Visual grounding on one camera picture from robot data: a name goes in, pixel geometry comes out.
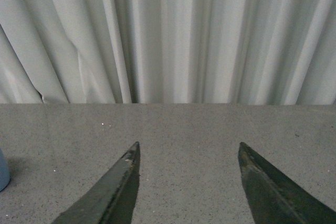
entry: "curtain fold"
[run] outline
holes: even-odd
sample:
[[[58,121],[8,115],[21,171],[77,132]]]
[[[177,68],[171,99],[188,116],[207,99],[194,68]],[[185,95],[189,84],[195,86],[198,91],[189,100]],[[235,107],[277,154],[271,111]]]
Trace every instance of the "curtain fold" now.
[[[336,103],[336,0],[0,0],[1,103]]]

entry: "blue cup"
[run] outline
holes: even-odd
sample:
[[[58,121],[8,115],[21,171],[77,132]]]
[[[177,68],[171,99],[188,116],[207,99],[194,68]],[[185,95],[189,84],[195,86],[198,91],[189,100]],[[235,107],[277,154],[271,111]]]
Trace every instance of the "blue cup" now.
[[[4,154],[0,149],[0,191],[9,183],[9,170]]]

